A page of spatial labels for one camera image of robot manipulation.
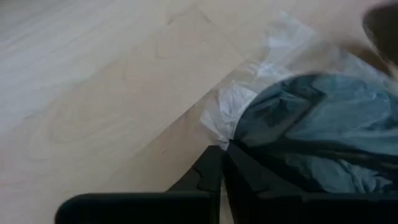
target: dark object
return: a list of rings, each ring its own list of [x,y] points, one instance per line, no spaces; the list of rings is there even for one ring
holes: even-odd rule
[[[165,193],[74,197],[59,208],[55,223],[219,223],[221,161],[235,223],[306,223],[324,217],[340,223],[395,219],[398,197],[311,194],[284,180],[246,151],[233,142],[227,155],[218,147],[209,147]]]
[[[85,194],[66,201],[56,224],[219,222],[221,156],[210,146],[165,193]]]
[[[378,5],[364,16],[363,27],[380,55],[398,65],[398,2]]]
[[[398,197],[308,193],[230,144],[224,164],[229,203],[237,224],[387,223],[396,220]]]

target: black plastic object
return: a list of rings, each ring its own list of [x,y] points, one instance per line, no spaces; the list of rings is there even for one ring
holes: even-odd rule
[[[58,209],[55,223],[217,224],[223,155],[224,151],[219,147],[209,146],[192,168],[164,193],[84,194],[73,197]]]
[[[396,222],[398,197],[380,194],[308,193],[231,143],[224,176],[234,222]]]

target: wooden floor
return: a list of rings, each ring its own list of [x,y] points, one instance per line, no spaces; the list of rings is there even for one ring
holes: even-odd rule
[[[85,192],[167,189],[208,144],[184,122],[199,114],[180,116],[272,18],[288,12],[360,53],[377,2],[0,1],[0,223],[53,223]]]

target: gray fabric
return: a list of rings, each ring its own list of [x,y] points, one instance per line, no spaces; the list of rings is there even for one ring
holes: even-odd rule
[[[327,192],[386,192],[396,174],[397,99],[348,76],[300,76],[259,94],[234,139]]]

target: wood grain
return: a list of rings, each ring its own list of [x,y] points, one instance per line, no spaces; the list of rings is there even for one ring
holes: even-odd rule
[[[52,223],[85,192],[167,189],[210,143],[195,102],[279,11],[366,45],[377,2],[0,1],[0,223]]]

